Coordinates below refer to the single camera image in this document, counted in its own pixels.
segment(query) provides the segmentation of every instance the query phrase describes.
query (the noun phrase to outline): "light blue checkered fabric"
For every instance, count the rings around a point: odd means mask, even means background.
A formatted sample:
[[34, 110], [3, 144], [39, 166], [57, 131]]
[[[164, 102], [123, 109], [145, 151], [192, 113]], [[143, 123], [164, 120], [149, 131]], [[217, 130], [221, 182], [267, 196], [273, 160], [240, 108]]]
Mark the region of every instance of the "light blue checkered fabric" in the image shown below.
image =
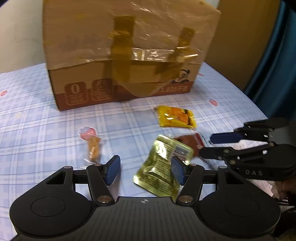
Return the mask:
[[[154, 108], [158, 105], [182, 107], [194, 112], [197, 131], [232, 131], [246, 121], [265, 115], [232, 83], [203, 64], [190, 93], [148, 97], [105, 103], [60, 112], [50, 89], [45, 64], [0, 74], [0, 240], [16, 233], [9, 219], [9, 207], [21, 194], [41, 180], [71, 165], [79, 169], [87, 145], [79, 136], [84, 126], [96, 129], [102, 139], [101, 162], [113, 155], [121, 157], [121, 173], [110, 186], [116, 196], [153, 196], [132, 182], [146, 160], [158, 134], [178, 135], [193, 132], [181, 128], [161, 128]], [[209, 100], [214, 99], [218, 106]], [[254, 142], [247, 142], [249, 147]], [[217, 168], [217, 161], [193, 162], [206, 169]], [[202, 197], [212, 192], [204, 185]], [[77, 191], [90, 198], [87, 185]]]

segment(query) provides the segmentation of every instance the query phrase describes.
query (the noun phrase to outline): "white wall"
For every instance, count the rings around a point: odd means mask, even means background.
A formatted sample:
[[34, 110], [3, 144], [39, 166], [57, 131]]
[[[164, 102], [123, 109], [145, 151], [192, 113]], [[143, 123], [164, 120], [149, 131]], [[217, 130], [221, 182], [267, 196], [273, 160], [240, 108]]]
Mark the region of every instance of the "white wall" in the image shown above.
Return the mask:
[[[219, 3], [206, 1], [215, 7]], [[43, 0], [8, 0], [0, 8], [0, 73], [45, 61], [42, 4]]]

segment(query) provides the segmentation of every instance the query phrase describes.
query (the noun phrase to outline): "yellow snack packet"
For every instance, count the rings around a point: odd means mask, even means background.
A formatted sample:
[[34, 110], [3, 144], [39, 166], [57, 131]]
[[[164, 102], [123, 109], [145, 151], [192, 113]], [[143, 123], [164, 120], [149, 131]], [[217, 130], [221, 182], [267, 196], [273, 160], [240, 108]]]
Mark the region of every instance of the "yellow snack packet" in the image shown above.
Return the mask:
[[133, 176], [133, 182], [153, 194], [177, 198], [179, 183], [172, 174], [170, 163], [172, 156], [179, 157], [189, 164], [193, 149], [164, 135], [158, 135], [151, 148], [149, 157]]
[[160, 127], [176, 126], [195, 128], [196, 122], [192, 111], [169, 106], [157, 108], [158, 122]]

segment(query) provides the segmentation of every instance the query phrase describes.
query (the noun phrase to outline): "small snack wrapper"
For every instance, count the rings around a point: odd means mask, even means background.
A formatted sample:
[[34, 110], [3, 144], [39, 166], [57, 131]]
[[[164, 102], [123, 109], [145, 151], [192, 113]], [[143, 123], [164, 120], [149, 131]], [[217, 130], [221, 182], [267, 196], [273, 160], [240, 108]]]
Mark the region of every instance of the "small snack wrapper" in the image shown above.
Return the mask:
[[158, 135], [148, 159], [133, 176], [133, 182], [157, 196], [171, 196], [175, 200], [180, 185], [171, 171], [172, 156], [179, 157], [188, 165], [193, 149], [175, 139]]
[[92, 136], [87, 141], [88, 143], [88, 150], [89, 150], [89, 158], [92, 162], [95, 162], [99, 155], [100, 155], [100, 149], [99, 149], [99, 142], [101, 141], [101, 138]]
[[205, 147], [205, 139], [204, 137], [199, 133], [194, 134], [184, 134], [177, 137], [174, 137], [175, 140], [190, 146], [194, 150], [193, 156], [199, 156], [199, 151], [203, 147]]
[[192, 111], [169, 106], [157, 108], [158, 122], [160, 127], [176, 126], [195, 128], [196, 122]]
[[81, 168], [86, 169], [89, 165], [95, 164], [100, 156], [100, 147], [99, 143], [101, 138], [96, 136], [91, 136], [87, 140], [88, 146], [88, 157], [85, 158], [85, 164], [81, 166]]

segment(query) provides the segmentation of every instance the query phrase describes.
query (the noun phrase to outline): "pink strawberry print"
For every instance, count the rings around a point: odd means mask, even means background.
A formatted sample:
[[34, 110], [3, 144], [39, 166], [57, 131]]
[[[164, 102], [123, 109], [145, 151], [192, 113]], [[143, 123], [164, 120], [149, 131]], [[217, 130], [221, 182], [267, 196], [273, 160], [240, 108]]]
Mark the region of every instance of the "pink strawberry print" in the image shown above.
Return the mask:
[[80, 128], [79, 134], [83, 140], [87, 141], [91, 136], [96, 136], [96, 130], [89, 126], [85, 126], [84, 128]]
[[4, 95], [6, 95], [6, 94], [7, 94], [7, 92], [8, 92], [8, 91], [3, 91], [3, 92], [1, 92], [1, 94], [0, 94], [0, 95], [1, 95], [1, 96], [4, 96]]
[[210, 103], [214, 106], [218, 106], [218, 102], [213, 99], [210, 99]]

